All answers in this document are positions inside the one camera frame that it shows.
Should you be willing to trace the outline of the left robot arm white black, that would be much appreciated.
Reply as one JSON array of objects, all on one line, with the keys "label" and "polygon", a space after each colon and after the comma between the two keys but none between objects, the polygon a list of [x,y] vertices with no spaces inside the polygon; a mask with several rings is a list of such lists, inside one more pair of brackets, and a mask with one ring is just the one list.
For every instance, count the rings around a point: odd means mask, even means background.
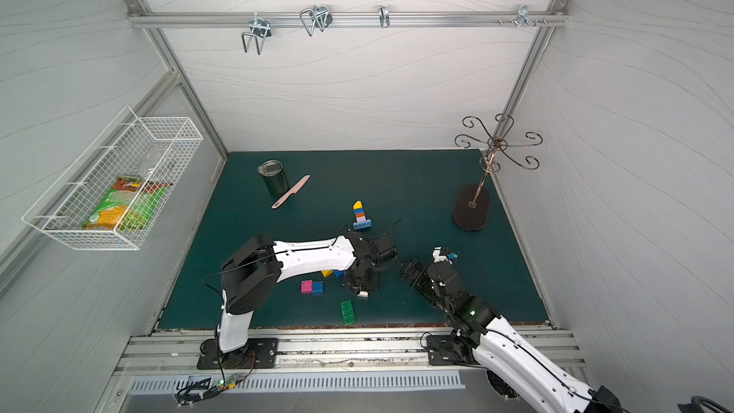
[{"label": "left robot arm white black", "polygon": [[311,242],[275,241],[258,234],[221,267],[222,317],[214,338],[200,345],[200,370],[273,368],[278,342],[252,338],[250,323],[280,282],[320,271],[342,272],[343,285],[354,294],[378,290],[380,273],[397,260],[388,235],[371,239],[355,231]]}]

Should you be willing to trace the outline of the dark green long lego brick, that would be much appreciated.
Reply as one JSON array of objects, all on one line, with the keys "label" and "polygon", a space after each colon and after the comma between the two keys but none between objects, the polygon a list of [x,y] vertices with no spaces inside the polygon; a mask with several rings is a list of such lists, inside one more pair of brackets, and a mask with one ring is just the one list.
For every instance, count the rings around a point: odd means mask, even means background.
[{"label": "dark green long lego brick", "polygon": [[351,300],[345,300],[340,302],[339,305],[343,324],[346,326],[355,324],[357,322],[357,319],[353,302],[351,302]]}]

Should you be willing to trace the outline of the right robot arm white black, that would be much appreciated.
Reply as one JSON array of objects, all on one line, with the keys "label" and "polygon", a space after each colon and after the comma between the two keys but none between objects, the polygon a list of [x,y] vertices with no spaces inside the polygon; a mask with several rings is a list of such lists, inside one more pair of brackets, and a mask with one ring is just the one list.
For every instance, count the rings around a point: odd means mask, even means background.
[{"label": "right robot arm white black", "polygon": [[472,294],[448,260],[424,266],[411,259],[401,279],[453,328],[454,352],[483,366],[538,412],[622,412],[604,386],[591,388],[553,363],[523,338],[483,298]]}]

